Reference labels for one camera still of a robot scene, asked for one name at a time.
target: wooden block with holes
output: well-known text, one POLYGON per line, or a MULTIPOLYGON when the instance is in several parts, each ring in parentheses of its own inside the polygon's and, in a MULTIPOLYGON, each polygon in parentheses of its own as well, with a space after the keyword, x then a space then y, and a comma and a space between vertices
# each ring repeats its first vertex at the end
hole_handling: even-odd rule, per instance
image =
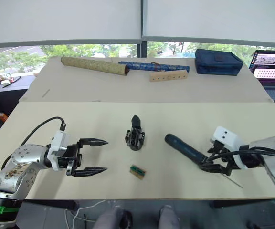
POLYGON ((166 80, 183 80, 188 76, 186 70, 177 71, 163 71, 163 72, 152 72, 150 73, 150 82, 166 81, 166 80))

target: laptop screen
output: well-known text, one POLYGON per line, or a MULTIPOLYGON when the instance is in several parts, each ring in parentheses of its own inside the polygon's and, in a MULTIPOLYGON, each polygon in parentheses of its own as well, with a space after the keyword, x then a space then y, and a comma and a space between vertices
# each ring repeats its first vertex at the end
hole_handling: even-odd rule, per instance
POLYGON ((263 85, 275 85, 275 51, 256 50, 250 71, 263 85))

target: window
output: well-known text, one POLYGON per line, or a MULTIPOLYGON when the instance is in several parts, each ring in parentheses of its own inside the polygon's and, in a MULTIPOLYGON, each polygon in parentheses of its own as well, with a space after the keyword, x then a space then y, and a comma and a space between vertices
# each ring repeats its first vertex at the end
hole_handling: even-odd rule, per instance
POLYGON ((137 57, 136 44, 41 45, 0 48, 0 74, 39 72, 50 57, 137 57))
POLYGON ((237 44, 212 44, 190 42, 148 42, 147 57, 164 58, 195 58, 197 49, 209 49, 233 52, 249 67, 255 50, 275 50, 272 47, 237 45, 237 44))

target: white cable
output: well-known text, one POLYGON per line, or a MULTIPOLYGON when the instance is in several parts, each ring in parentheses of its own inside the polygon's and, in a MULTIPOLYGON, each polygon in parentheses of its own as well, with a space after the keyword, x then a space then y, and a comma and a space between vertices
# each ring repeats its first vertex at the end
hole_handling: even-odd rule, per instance
POLYGON ((64 218, 65 218, 65 223, 66 223, 66 227, 67 227, 67 229, 70 229, 70 227, 69 227, 69 223, 67 222, 66 211, 67 211, 67 209, 64 209, 64 218))
POLYGON ((84 208, 79 208, 79 209, 77 210, 76 215, 75 215, 74 218, 73 218, 73 226, 72 226, 72 229, 74 229, 75 219, 77 218, 77 216, 78 216, 78 214, 79 214, 79 211, 80 211, 81 209, 94 208, 94 207, 97 206, 98 204, 101 204, 101 203, 103 203, 103 202, 105 202, 105 201, 106 201, 106 200, 102 200, 102 201, 97 202, 97 203, 94 204, 93 206, 88 206, 88 207, 84 207, 84 208))
POLYGON ((80 217, 76 217, 76 219, 81 219, 81 220, 84 220, 84 221, 87 221, 87 222, 96 222, 96 220, 92 220, 92 219, 84 219, 84 218, 80 218, 80 217))

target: orange object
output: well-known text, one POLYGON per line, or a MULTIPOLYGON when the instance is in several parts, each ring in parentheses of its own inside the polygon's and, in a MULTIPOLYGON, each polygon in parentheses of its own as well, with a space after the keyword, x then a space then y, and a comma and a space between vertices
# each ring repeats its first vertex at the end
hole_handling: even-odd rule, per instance
POLYGON ((7 115, 5 115, 4 113, 0 112, 0 120, 2 122, 5 122, 7 120, 7 118, 8 118, 7 115))

